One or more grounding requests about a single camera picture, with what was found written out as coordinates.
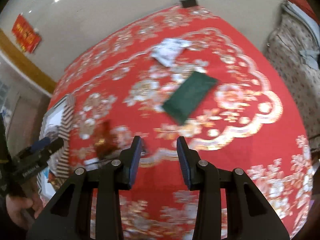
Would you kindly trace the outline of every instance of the metal screw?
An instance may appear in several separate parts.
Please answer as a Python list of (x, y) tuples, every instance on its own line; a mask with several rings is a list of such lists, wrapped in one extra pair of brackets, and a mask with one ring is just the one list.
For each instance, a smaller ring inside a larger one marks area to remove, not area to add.
[(113, 160), (113, 161), (111, 162), (111, 164), (112, 164), (113, 166), (119, 166), (120, 163), (121, 163), (121, 160)]
[(243, 170), (241, 168), (236, 168), (235, 169), (236, 174), (238, 175), (242, 175), (243, 174)]
[(206, 160), (199, 160), (199, 165), (201, 166), (207, 166), (208, 162)]
[(76, 169), (75, 172), (77, 175), (81, 175), (82, 173), (84, 173), (84, 168), (78, 168), (78, 169)]

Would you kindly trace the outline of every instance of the dark green rectangular object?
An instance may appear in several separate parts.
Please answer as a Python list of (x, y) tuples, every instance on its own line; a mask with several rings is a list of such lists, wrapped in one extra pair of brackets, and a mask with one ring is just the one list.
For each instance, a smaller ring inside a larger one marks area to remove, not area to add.
[(183, 125), (217, 81), (217, 79), (209, 77), (206, 74), (193, 72), (171, 97), (164, 102), (162, 108), (179, 125)]

